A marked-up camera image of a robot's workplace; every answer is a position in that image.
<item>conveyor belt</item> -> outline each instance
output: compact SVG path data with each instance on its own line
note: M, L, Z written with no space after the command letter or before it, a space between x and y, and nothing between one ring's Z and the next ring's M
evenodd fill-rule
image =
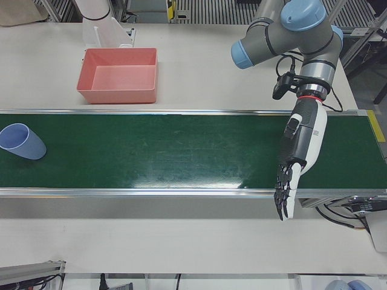
M2 114L47 145L39 161L0 150L0 187L272 189L286 115ZM302 189L387 189L367 117L329 117Z

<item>plastic cup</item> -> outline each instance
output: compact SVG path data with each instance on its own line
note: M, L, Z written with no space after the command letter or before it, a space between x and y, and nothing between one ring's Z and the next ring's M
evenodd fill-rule
M43 141L21 123L11 124L0 132L0 148L31 160L41 159L47 151Z

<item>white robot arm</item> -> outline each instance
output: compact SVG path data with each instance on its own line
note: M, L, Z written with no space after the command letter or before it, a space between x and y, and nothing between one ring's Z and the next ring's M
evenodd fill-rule
M275 204L281 220L283 214L293 217L299 178L318 158L327 124L322 102L331 90L342 38L342 31L329 24L320 0L263 0L245 38L232 47L233 61L242 69L295 48L304 57L300 74L293 64L278 77L273 91L277 100L287 91L298 97L278 158Z

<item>pink bin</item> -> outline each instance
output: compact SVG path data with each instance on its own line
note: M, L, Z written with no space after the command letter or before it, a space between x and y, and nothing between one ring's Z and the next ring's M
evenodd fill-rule
M156 48L90 48L77 90L91 104L154 103L156 85Z

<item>blue joint cap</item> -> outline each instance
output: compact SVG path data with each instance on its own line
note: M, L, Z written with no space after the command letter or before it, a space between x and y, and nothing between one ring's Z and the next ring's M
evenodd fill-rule
M291 0L281 11L281 23L288 30L305 31L319 25L326 16L320 0Z
M246 50L244 50L244 47L240 40L232 45L231 57L238 68L244 69L253 66L253 63L247 55Z
M343 31L339 27L337 27L335 25L331 25L331 27L332 27L333 32L335 32L340 37L340 39L341 39L341 48L343 48L343 39L344 39Z

